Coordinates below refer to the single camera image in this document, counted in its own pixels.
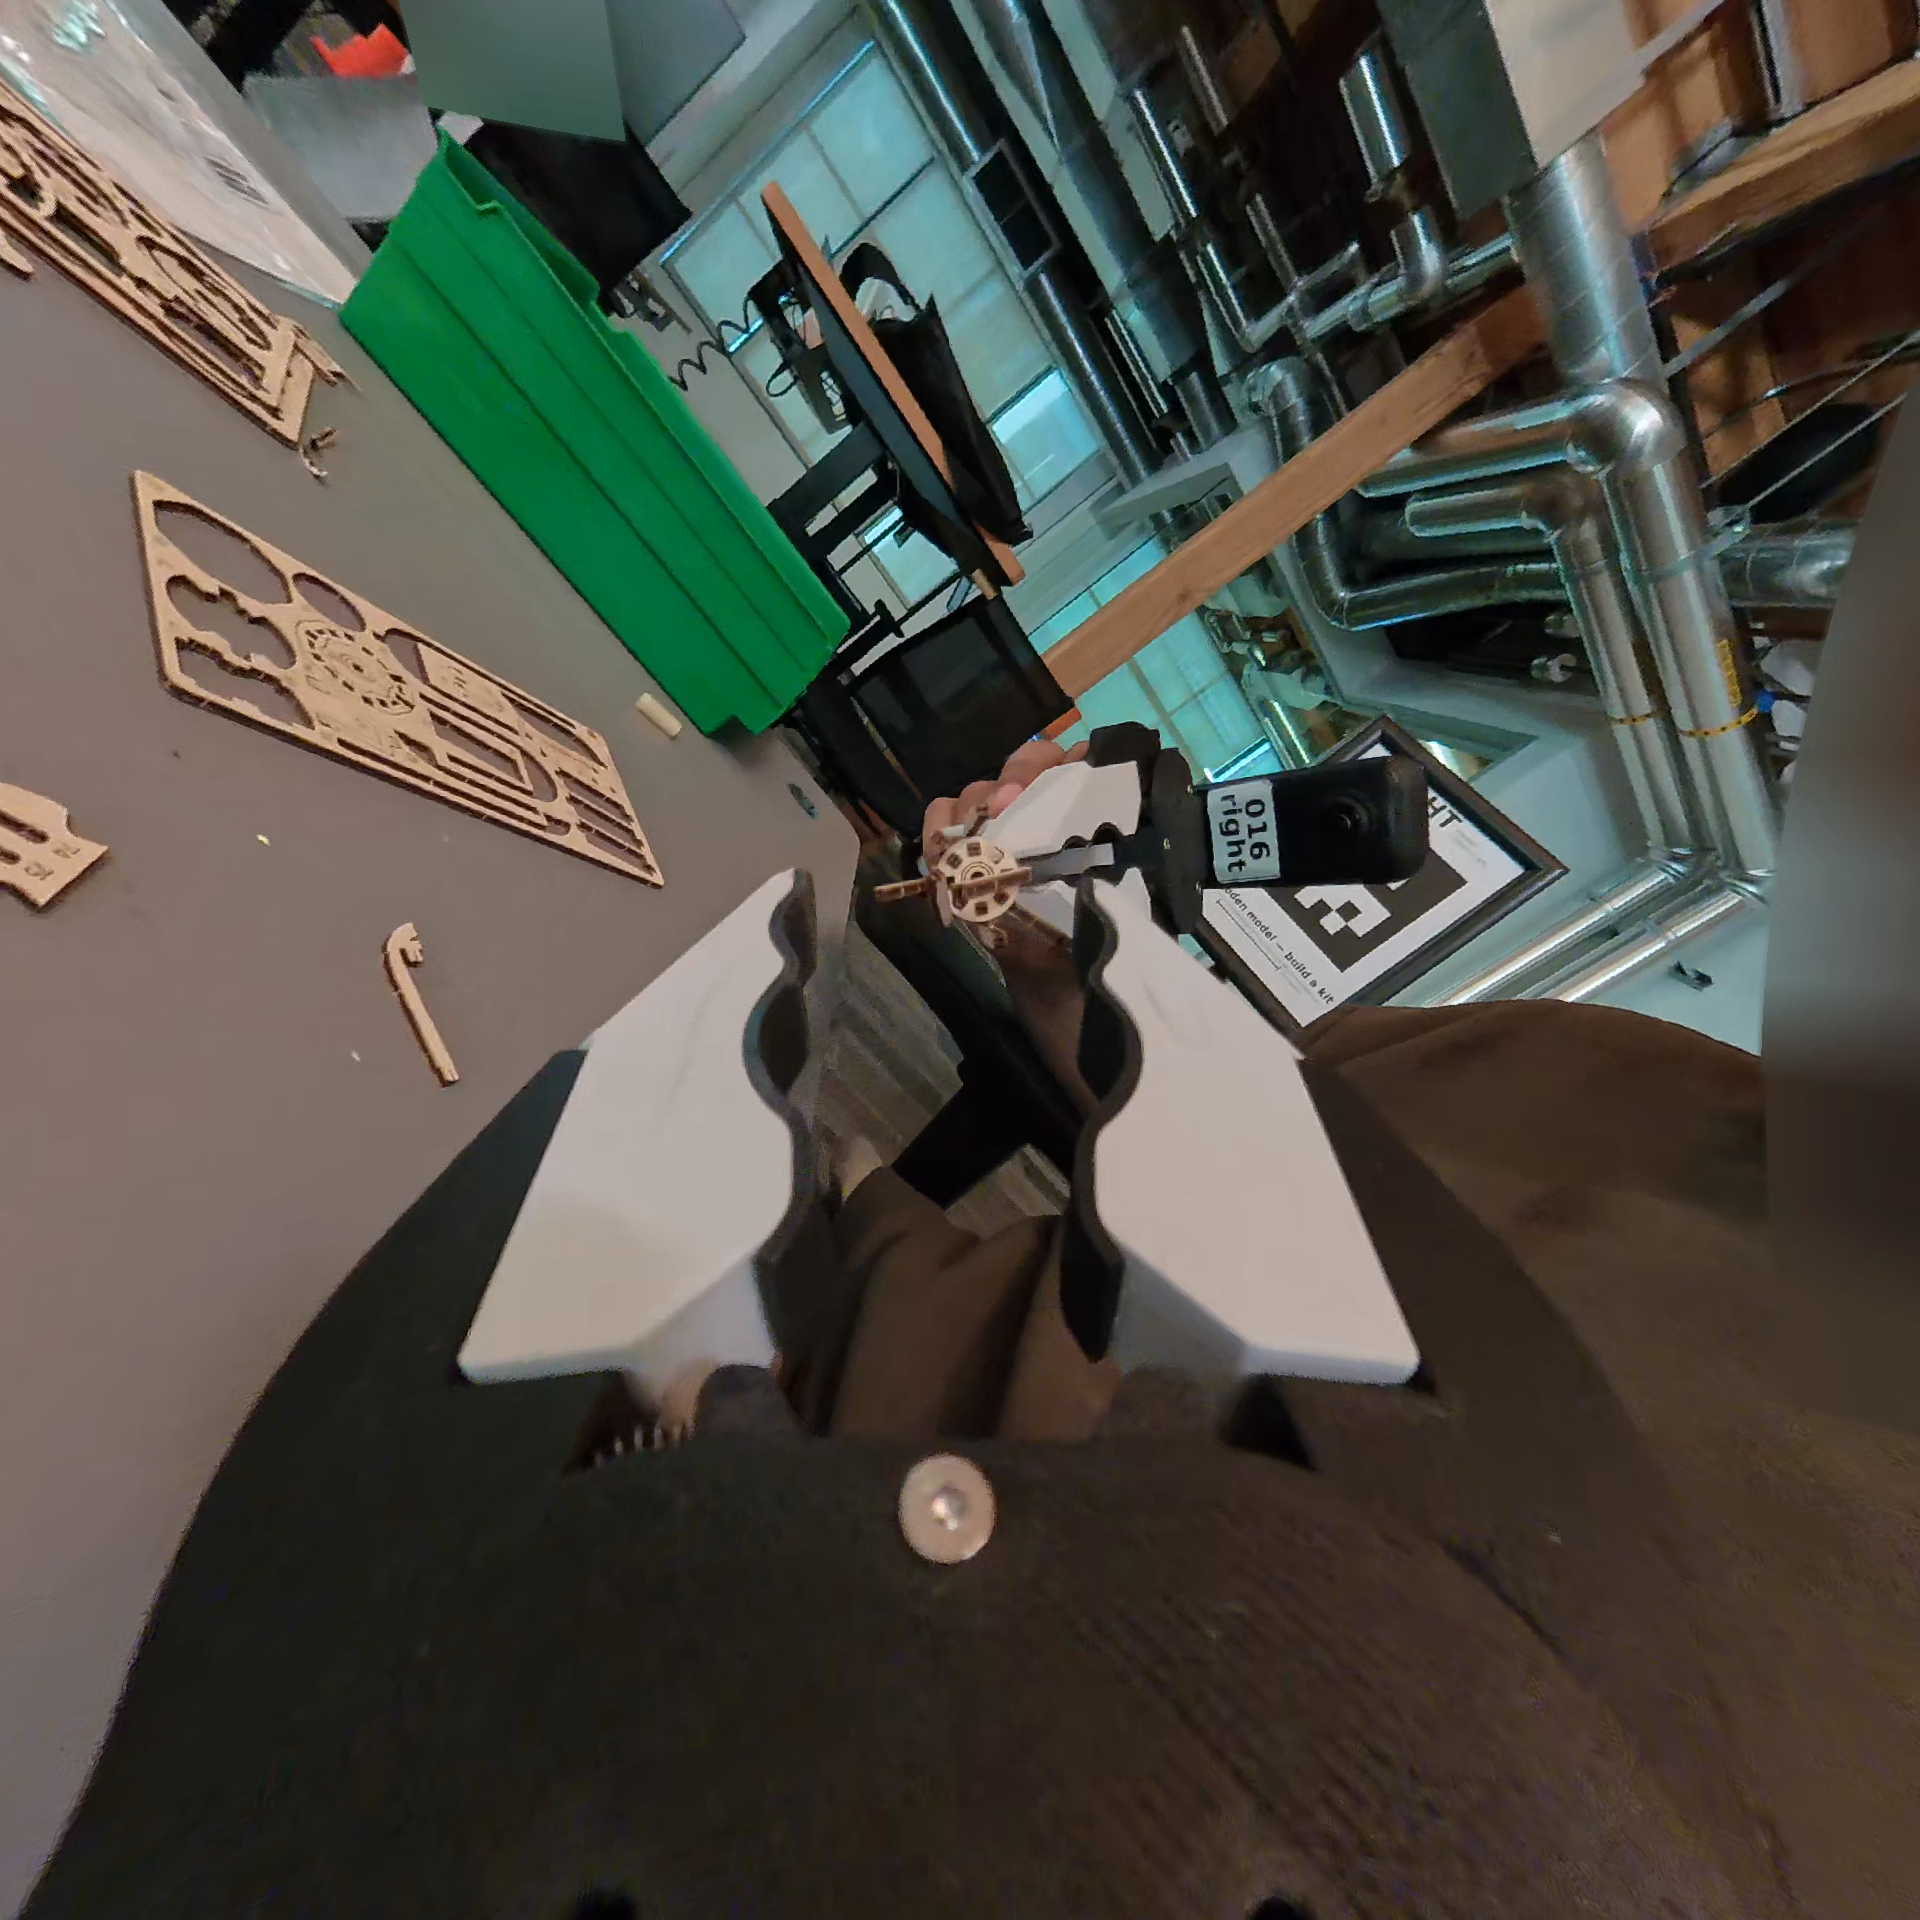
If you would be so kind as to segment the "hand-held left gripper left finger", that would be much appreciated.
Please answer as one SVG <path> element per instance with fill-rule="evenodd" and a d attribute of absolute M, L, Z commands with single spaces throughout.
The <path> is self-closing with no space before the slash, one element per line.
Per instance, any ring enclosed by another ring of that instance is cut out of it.
<path fill-rule="evenodd" d="M 797 1098 L 816 965 L 812 877 L 781 871 L 590 1037 L 466 1382 L 615 1374 L 658 1410 L 777 1360 L 768 1286 L 821 1191 Z"/>

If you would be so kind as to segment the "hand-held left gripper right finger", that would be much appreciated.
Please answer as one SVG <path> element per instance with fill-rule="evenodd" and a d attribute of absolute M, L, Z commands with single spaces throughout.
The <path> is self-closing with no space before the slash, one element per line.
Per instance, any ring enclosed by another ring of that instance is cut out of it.
<path fill-rule="evenodd" d="M 1122 1373 L 1411 1382 L 1422 1357 L 1293 1044 L 1138 901 L 1076 890 L 1069 1330 Z"/>

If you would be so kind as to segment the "wooden ribbed model part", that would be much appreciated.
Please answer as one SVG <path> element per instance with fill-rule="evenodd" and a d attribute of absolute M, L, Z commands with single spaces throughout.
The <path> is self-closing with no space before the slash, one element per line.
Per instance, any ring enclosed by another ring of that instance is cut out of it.
<path fill-rule="evenodd" d="M 1034 871 L 1007 848 L 962 835 L 948 841 L 922 877 L 876 884 L 871 901 L 876 907 L 922 901 L 948 929 L 985 929 L 1007 917 L 1034 880 Z"/>

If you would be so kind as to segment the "person's right hand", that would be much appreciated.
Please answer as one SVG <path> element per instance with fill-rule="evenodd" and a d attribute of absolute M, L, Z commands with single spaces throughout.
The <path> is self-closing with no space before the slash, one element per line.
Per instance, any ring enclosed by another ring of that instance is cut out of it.
<path fill-rule="evenodd" d="M 1088 750 L 1085 740 L 1063 746 L 1054 739 L 1038 737 L 1010 755 L 995 776 L 968 782 L 958 797 L 933 800 L 925 811 L 920 835 L 925 872 L 931 874 L 936 868 L 948 845 L 1003 817 L 1047 773 L 1085 761 Z"/>

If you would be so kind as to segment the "framed tag poster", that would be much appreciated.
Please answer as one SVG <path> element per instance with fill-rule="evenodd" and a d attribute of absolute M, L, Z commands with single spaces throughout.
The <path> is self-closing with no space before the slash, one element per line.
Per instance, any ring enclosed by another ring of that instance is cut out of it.
<path fill-rule="evenodd" d="M 1392 718 L 1343 742 L 1325 769 L 1421 771 L 1428 853 L 1417 877 L 1207 895 L 1188 944 L 1290 1044 L 1382 1006 L 1553 888 L 1569 866 Z"/>

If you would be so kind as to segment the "wooden hook piece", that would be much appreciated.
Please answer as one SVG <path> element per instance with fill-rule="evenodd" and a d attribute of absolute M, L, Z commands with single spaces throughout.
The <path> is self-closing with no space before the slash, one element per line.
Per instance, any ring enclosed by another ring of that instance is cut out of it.
<path fill-rule="evenodd" d="M 417 980 L 422 965 L 421 929 L 415 922 L 394 927 L 382 943 L 382 971 L 429 1070 L 449 1091 L 462 1081 L 462 1072 L 422 998 Z"/>

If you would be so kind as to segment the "black bag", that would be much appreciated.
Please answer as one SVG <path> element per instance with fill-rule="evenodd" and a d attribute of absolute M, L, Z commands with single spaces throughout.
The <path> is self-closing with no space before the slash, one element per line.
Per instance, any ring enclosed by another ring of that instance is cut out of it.
<path fill-rule="evenodd" d="M 862 242 L 847 255 L 840 283 L 853 302 L 873 284 L 888 294 L 886 310 L 871 319 L 871 328 L 943 444 L 950 492 L 967 519 L 1008 546 L 1030 540 L 1012 472 L 974 404 L 939 304 L 917 300 L 891 257 L 874 242 Z"/>

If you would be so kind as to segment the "black table with wooden edge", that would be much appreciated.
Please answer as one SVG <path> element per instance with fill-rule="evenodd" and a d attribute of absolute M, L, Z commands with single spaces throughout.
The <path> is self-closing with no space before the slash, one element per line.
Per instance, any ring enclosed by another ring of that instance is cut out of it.
<path fill-rule="evenodd" d="M 834 564 L 837 552 L 888 510 L 933 523 L 961 581 L 997 601 L 1024 581 L 1015 546 L 968 513 L 956 465 L 920 396 L 858 309 L 843 272 L 808 232 L 777 182 L 760 202 L 778 260 L 751 289 L 781 369 L 826 427 L 840 427 L 828 454 L 773 504 L 773 517 L 828 591 L 851 610 L 858 601 Z"/>

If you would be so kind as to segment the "cluster of silver metal ducts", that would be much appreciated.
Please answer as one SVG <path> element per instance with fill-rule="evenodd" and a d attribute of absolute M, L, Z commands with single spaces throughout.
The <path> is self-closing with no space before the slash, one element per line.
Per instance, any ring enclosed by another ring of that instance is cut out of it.
<path fill-rule="evenodd" d="M 1787 540 L 1710 526 L 1603 125 L 1498 199 L 1545 348 L 1356 486 L 1407 499 L 1422 537 L 1549 533 L 1596 685 L 1652 694 L 1612 710 L 1643 782 L 1644 856 L 1450 1005 L 1598 998 L 1757 915 L 1778 866 L 1780 800 L 1719 559 L 1766 561 L 1783 585 L 1808 571 L 1790 572 Z"/>

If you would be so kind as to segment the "wooden puzzle sheet with gear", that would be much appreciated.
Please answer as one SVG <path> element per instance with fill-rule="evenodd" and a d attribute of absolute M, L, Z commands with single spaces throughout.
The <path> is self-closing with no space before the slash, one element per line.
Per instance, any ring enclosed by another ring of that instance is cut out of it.
<path fill-rule="evenodd" d="M 600 732 L 160 477 L 131 492 L 170 693 L 665 888 Z"/>

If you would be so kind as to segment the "green plastic bin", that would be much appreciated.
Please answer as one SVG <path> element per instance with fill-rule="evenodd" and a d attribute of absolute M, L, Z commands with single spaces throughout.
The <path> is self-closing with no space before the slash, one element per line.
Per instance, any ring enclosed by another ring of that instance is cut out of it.
<path fill-rule="evenodd" d="M 340 322 L 700 732 L 764 734 L 851 636 L 589 268 L 460 142 Z"/>

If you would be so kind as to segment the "small slotted wooden piece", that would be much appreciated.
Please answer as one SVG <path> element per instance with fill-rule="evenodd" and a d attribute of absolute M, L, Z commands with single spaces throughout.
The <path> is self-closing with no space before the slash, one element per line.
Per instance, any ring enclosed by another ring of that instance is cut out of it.
<path fill-rule="evenodd" d="M 2 888 L 26 907 L 48 909 L 108 855 L 105 842 L 75 829 L 64 805 L 2 782 Z"/>

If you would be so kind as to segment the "black box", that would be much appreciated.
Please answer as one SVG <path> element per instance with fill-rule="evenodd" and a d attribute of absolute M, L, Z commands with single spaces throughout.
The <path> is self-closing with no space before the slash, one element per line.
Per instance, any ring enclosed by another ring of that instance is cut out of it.
<path fill-rule="evenodd" d="M 604 313 L 640 313 L 629 283 L 693 219 L 646 144 L 483 121 L 465 148 L 593 274 Z"/>

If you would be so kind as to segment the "printed instruction paper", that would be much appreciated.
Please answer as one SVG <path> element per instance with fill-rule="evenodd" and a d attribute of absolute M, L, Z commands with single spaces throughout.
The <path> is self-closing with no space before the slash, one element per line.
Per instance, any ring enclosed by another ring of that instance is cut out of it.
<path fill-rule="evenodd" d="M 340 309 L 371 260 L 165 5 L 2 6 L 4 86 L 213 252 Z"/>

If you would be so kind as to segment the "rectangular metal duct box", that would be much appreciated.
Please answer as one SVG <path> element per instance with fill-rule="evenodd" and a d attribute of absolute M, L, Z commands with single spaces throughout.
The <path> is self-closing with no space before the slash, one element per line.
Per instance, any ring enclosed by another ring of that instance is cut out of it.
<path fill-rule="evenodd" d="M 1532 180 L 1640 82 L 1620 2 L 1379 2 L 1377 12 L 1463 213 Z"/>

